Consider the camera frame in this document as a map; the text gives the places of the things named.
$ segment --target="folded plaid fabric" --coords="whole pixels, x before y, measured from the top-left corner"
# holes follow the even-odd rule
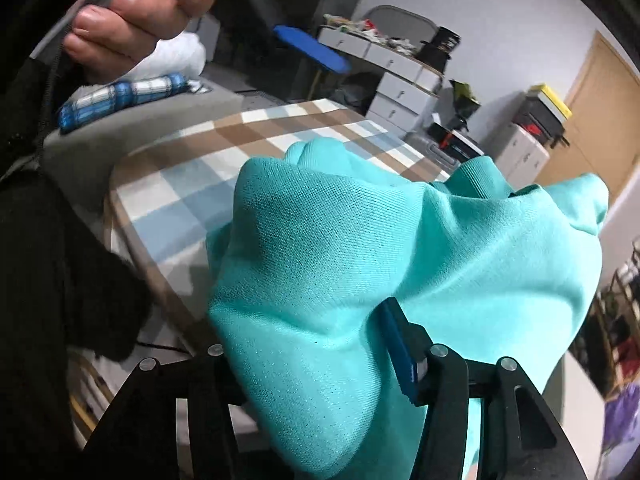
[[[207,91],[200,81],[189,80],[178,73],[142,81],[119,81],[63,104],[58,114],[58,127],[61,134],[68,134],[123,108],[158,101],[184,92]]]

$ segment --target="door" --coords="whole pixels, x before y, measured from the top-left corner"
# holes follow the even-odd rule
[[[640,155],[640,80],[597,32],[568,99],[571,146],[558,144],[536,182],[547,186],[591,172],[609,188],[613,203]]]

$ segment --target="black cable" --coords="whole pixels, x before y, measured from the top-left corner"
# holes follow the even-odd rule
[[[143,341],[136,341],[136,345],[143,346],[145,348],[155,348],[157,350],[171,350],[172,352],[178,352],[180,354],[191,355],[191,353],[184,348],[178,348],[175,346],[156,345],[153,343],[145,343]]]

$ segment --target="dresser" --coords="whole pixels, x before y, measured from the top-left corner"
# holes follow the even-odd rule
[[[443,76],[432,67],[332,27],[322,27],[318,41],[385,70],[366,118],[389,132],[403,137],[435,108]]]

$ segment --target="plaid tablecloth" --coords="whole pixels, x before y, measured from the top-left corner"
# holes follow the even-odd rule
[[[212,279],[205,237],[229,222],[242,165],[282,158],[299,140],[333,137],[409,180],[444,180],[435,164],[384,128],[328,100],[253,110],[209,121],[131,153],[113,170],[106,244],[128,253],[168,320],[194,348],[216,341],[206,321]]]

